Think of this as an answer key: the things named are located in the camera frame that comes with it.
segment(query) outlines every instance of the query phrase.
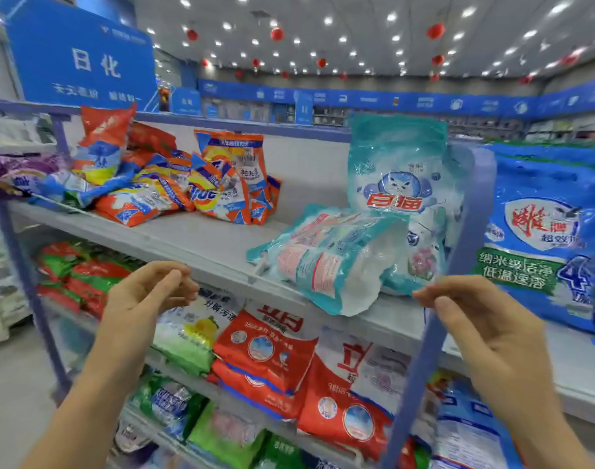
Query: cartoon cat face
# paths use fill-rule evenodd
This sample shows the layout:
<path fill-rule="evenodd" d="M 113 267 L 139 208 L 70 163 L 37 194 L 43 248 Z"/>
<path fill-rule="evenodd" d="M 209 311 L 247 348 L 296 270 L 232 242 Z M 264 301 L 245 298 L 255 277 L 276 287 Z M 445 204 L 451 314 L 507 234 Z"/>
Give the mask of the cartoon cat face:
<path fill-rule="evenodd" d="M 380 181 L 383 192 L 400 196 L 417 197 L 421 192 L 421 184 L 414 174 L 406 171 L 395 171 L 386 174 Z"/>

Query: floor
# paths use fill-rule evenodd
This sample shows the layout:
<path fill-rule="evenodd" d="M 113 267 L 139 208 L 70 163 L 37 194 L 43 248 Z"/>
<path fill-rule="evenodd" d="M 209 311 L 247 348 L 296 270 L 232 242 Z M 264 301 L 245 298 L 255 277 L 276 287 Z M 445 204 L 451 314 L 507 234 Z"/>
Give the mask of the floor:
<path fill-rule="evenodd" d="M 64 360 L 71 362 L 73 354 Z M 49 398 L 54 384 L 50 363 L 32 325 L 0 344 L 0 469 L 17 469 L 55 410 Z M 569 418 L 595 459 L 595 426 Z"/>

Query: ceiling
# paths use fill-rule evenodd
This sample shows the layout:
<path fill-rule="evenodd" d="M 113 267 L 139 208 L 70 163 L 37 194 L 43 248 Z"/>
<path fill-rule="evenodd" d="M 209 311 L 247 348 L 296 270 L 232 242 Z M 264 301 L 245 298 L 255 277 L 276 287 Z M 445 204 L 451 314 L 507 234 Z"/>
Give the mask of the ceiling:
<path fill-rule="evenodd" d="M 133 1 L 138 28 L 153 29 L 152 37 L 162 50 L 224 67 L 235 62 L 241 69 L 251 69 L 256 58 L 265 63 L 261 67 L 265 71 L 292 72 L 290 62 L 295 62 L 300 75 L 303 69 L 311 75 L 317 74 L 317 59 L 324 57 L 328 65 L 321 74 L 338 69 L 358 75 L 368 69 L 369 74 L 391 76 L 403 69 L 409 75 L 426 76 L 432 57 L 442 54 L 449 62 L 439 68 L 445 77 L 481 76 L 485 71 L 488 76 L 520 77 L 532 71 L 538 76 L 556 75 L 567 67 L 546 66 L 581 47 L 586 50 L 575 66 L 595 58 L 595 0 L 188 0 L 190 8 L 180 0 Z M 556 13 L 559 9 L 554 7 L 561 3 L 568 6 Z M 469 7 L 475 12 L 463 17 Z M 256 17 L 252 14 L 256 10 L 269 17 Z M 393 12 L 397 19 L 387 21 Z M 324 23 L 328 16 L 331 25 Z M 281 42 L 270 38 L 272 19 L 286 34 Z M 439 21 L 446 25 L 445 34 L 428 39 L 427 28 Z M 225 30 L 224 22 L 232 29 Z M 183 25 L 198 32 L 196 42 L 187 40 Z M 531 30 L 537 33 L 525 38 Z M 454 40 L 457 33 L 464 36 Z M 399 41 L 392 40 L 395 35 Z M 347 38 L 344 43 L 339 41 L 342 36 Z M 296 37 L 300 44 L 293 43 Z M 216 40 L 222 46 L 216 46 Z M 545 43 L 548 46 L 541 52 Z M 506 54 L 511 47 L 516 51 Z M 355 57 L 350 56 L 353 50 Z"/>

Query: person's right hand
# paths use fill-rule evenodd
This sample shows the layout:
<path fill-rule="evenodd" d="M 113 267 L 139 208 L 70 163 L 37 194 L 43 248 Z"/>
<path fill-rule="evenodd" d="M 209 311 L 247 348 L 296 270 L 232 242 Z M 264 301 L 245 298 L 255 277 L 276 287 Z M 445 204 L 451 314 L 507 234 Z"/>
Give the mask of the person's right hand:
<path fill-rule="evenodd" d="M 473 385 L 512 433 L 536 439 L 562 419 L 538 317 L 482 276 L 448 276 L 413 297 L 436 310 Z"/>

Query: green label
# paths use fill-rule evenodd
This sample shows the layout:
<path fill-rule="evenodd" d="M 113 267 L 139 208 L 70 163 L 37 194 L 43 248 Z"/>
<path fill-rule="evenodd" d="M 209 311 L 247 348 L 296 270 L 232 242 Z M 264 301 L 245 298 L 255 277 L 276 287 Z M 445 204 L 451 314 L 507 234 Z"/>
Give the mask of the green label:
<path fill-rule="evenodd" d="M 495 283 L 529 288 L 551 296 L 558 283 L 556 272 L 562 265 L 564 263 L 484 247 L 477 252 L 473 273 Z"/>

